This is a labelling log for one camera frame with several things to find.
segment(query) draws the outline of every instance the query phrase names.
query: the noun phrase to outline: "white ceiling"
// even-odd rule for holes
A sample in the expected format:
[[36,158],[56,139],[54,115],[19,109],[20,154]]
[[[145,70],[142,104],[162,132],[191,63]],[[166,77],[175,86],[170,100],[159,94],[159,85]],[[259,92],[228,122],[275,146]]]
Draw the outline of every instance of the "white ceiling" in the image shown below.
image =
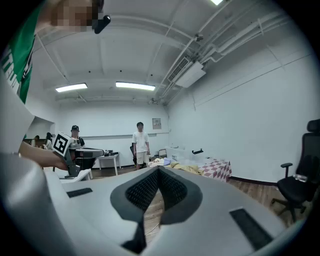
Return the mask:
[[[196,51],[203,44],[220,46],[257,18],[277,9],[269,0],[224,0],[218,6],[210,0],[108,0],[103,11],[110,15],[111,23],[99,35],[93,31],[72,33],[55,28],[38,33],[49,56],[67,80],[71,84],[87,83],[88,89],[78,91],[84,100],[76,91],[55,91],[68,82],[56,70],[37,38],[31,83],[41,87],[38,89],[43,89],[47,97],[58,103],[159,99],[168,81],[165,79],[160,83],[177,56],[221,8],[223,10],[201,32],[203,41],[192,42],[182,57],[195,59]],[[223,33],[215,36],[214,41],[209,40],[218,32]],[[156,90],[116,88],[116,81],[154,85]],[[169,101],[178,90],[179,86],[174,86],[162,102]]]

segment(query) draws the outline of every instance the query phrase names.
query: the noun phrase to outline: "red and white checkered cloth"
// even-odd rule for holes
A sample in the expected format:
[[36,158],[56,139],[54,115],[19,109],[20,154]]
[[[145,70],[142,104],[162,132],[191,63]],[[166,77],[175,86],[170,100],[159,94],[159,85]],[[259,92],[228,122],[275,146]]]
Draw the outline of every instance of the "red and white checkered cloth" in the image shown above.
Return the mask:
[[206,165],[200,167],[199,170],[203,170],[204,177],[226,182],[229,179],[229,177],[232,176],[230,162],[219,161],[217,159],[213,160],[213,163],[207,163]]

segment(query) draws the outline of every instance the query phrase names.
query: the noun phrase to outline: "black clip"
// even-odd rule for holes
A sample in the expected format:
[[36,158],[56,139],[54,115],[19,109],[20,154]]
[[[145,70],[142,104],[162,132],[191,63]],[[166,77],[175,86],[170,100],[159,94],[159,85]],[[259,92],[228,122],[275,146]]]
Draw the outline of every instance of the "black clip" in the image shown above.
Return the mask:
[[200,148],[200,150],[199,150],[199,151],[196,151],[196,152],[194,152],[194,151],[192,150],[192,153],[193,153],[194,155],[200,154],[200,153],[203,153],[203,150],[202,150],[202,148]]

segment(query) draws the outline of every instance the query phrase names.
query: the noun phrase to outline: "wooden floor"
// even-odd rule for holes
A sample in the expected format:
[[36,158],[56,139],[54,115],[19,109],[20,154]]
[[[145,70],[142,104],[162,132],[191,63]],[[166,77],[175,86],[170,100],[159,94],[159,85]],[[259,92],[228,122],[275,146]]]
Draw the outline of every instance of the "wooden floor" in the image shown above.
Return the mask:
[[[136,169],[135,167],[118,169],[118,175],[132,172],[135,169]],[[105,177],[114,176],[116,174],[114,169],[103,169],[103,170],[93,170],[92,175],[94,179],[101,179]],[[262,204],[266,208],[269,208],[275,215],[278,215],[278,213],[284,208],[283,205],[277,202],[271,205],[272,198],[284,200],[284,197],[281,195],[281,193],[278,191],[277,187],[275,186],[259,185],[259,184],[253,184],[253,183],[248,183],[248,182],[243,182],[243,181],[238,181],[233,179],[230,179],[228,183],[235,186],[237,189],[239,189],[243,193],[246,193],[253,199],[257,200],[260,204]],[[300,210],[298,209],[296,209],[295,211],[297,220],[306,218],[311,210],[311,205],[312,205],[311,203],[305,202],[303,205],[306,206],[306,210],[303,214],[301,214]],[[146,237],[147,244],[151,243],[153,238],[159,232],[159,226],[157,226],[157,224],[160,221],[160,217],[163,211],[164,211],[164,201],[160,191],[158,190],[156,196],[154,197],[149,208],[144,214],[144,230],[146,234],[145,237]],[[293,223],[292,217],[289,211],[284,212],[279,217],[287,227],[292,225]]]

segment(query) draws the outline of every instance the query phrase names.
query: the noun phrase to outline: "black mesh panel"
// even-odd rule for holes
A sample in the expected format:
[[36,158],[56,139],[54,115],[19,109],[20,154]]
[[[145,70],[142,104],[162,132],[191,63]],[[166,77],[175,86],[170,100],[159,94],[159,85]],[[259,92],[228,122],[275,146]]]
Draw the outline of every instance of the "black mesh panel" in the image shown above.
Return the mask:
[[158,171],[158,185],[165,210],[180,203],[187,195],[187,187],[182,182],[161,170]]
[[151,201],[154,199],[157,190],[158,172],[155,171],[151,175],[129,187],[125,192],[125,196],[132,204],[145,212]]

